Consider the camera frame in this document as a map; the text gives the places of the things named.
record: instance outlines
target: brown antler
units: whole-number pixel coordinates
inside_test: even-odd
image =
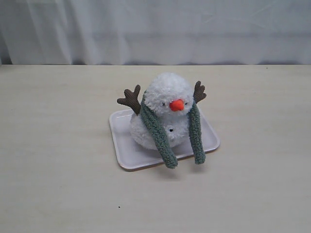
[[[201,86],[201,81],[197,81],[194,87],[193,98],[196,103],[205,99],[206,94],[204,93],[205,86]]]
[[[134,113],[138,115],[140,112],[140,103],[138,102],[139,92],[140,92],[139,85],[135,87],[134,92],[130,91],[129,89],[126,89],[124,91],[125,98],[119,98],[117,99],[117,102],[119,104],[130,107],[131,109],[133,109]]]

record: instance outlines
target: beige table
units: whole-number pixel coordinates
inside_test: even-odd
[[[221,146],[126,172],[108,118],[164,71],[207,87]],[[309,233],[310,132],[311,66],[0,66],[0,232]]]

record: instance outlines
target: snowman plush toy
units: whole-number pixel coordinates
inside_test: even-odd
[[[172,148],[190,140],[195,163],[205,162],[201,139],[200,112],[197,103],[206,97],[205,87],[197,81],[194,89],[175,73],[158,75],[146,89],[139,103],[140,85],[134,92],[126,89],[117,103],[132,108],[130,121],[133,139],[144,148],[158,150],[164,164],[178,164]]]

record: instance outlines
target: white backdrop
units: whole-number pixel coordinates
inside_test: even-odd
[[[311,0],[0,0],[13,64],[311,64]]]

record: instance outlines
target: orange carrot nose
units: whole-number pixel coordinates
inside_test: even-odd
[[[174,112],[184,110],[184,102],[182,100],[174,100],[170,103],[170,109]]]

